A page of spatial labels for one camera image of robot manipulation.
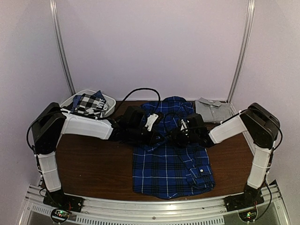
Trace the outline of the blue plaid long sleeve shirt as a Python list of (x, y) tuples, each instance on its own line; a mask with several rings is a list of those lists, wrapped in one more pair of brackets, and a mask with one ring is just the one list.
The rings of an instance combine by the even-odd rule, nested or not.
[[(163, 137), (194, 113), (193, 104), (182, 97), (142, 104), (147, 114), (162, 112), (165, 119), (154, 126)], [(133, 149), (133, 191), (160, 199), (199, 195), (215, 187), (209, 156), (204, 147), (192, 143), (179, 148), (167, 140)]]

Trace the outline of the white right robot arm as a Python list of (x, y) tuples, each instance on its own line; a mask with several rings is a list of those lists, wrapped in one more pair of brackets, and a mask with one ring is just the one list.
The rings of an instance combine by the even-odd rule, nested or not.
[(238, 134), (248, 132), (255, 148), (251, 171), (240, 197), (240, 203), (250, 207), (258, 200), (258, 190), (266, 181), (271, 168), (274, 151), (279, 147), (278, 137), (282, 138), (279, 120), (258, 103), (221, 122), (208, 130), (200, 114), (194, 113), (180, 122), (180, 127), (171, 130), (168, 141), (179, 147), (198, 143), (205, 148), (215, 146)]

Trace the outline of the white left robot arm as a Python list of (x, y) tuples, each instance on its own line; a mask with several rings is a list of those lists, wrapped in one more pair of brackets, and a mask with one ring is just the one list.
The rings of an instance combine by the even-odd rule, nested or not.
[(50, 202), (57, 208), (65, 207), (68, 202), (67, 197), (61, 193), (62, 186), (55, 156), (63, 135), (82, 135), (107, 141), (153, 145), (164, 139), (154, 129), (162, 118), (161, 112), (146, 114), (146, 111), (138, 106), (129, 106), (117, 119), (96, 119), (63, 110), (56, 102), (50, 103), (27, 131), (33, 136), (34, 143), (29, 147), (37, 159), (38, 171), (44, 179), (46, 190), (50, 192)]

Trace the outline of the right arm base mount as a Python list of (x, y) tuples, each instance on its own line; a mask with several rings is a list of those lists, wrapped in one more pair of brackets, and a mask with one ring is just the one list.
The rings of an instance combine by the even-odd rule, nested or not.
[(258, 216), (257, 205), (264, 203), (261, 196), (261, 187), (255, 189), (245, 184), (243, 192), (237, 195), (229, 195), (224, 198), (227, 212), (239, 211), (239, 217), (243, 222), (254, 222)]

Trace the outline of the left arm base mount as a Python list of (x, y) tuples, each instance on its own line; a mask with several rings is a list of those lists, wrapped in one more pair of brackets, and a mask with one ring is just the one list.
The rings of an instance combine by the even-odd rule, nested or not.
[(44, 188), (43, 204), (54, 207), (50, 213), (51, 220), (61, 225), (66, 222), (73, 212), (81, 212), (84, 199), (82, 197), (67, 195), (64, 191), (50, 192)]

